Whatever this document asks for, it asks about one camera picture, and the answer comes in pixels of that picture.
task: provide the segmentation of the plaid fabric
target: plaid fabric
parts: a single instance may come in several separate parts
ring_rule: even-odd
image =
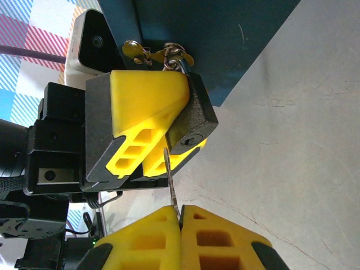
[[[69,34],[96,0],[1,0],[0,44],[66,56]],[[26,127],[37,118],[48,82],[64,83],[64,65],[29,57],[0,55],[0,118]],[[69,210],[77,230],[82,212]]]

